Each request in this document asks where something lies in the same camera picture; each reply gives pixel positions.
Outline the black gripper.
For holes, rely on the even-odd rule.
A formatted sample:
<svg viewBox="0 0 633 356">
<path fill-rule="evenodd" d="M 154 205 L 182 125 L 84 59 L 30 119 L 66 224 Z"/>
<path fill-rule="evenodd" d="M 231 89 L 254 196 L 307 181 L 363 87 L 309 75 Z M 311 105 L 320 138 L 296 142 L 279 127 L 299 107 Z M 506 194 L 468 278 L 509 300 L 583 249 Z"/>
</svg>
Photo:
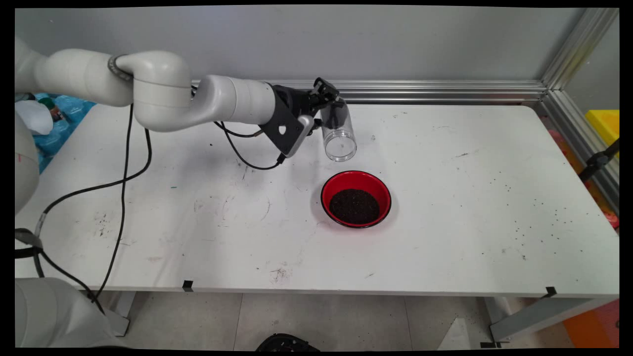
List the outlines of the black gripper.
<svg viewBox="0 0 633 356">
<path fill-rule="evenodd" d="M 331 83 L 318 77 L 312 89 L 296 89 L 296 118 L 310 116 L 314 119 L 313 132 L 323 126 L 319 105 L 341 105 L 340 92 Z"/>
</svg>

